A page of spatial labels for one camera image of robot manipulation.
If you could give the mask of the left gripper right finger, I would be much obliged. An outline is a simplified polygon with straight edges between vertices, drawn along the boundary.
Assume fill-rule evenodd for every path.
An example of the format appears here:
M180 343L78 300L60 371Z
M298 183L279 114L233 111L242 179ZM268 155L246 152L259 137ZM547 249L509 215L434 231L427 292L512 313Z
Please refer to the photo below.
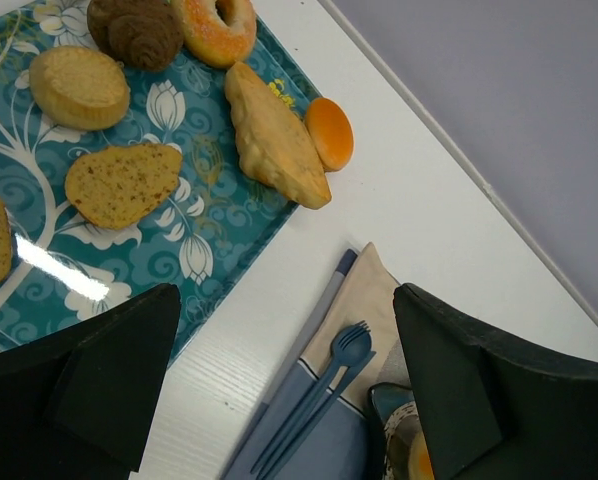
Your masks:
M598 479L598 363L473 318L420 287L393 307L438 479Z

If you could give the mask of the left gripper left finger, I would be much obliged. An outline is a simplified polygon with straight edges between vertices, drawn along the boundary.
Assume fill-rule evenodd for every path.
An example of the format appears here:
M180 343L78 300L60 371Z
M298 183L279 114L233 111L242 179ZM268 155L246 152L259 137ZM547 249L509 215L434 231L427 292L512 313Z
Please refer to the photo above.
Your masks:
M0 353L0 479L140 468L180 317L172 284Z

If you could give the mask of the twisted orange glazed bread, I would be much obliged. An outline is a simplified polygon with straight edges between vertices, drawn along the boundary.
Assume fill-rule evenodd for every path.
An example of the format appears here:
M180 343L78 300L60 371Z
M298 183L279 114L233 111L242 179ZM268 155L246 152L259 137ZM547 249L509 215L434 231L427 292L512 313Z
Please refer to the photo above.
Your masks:
M414 436L410 445L408 478L410 480L434 480L433 468L422 431Z

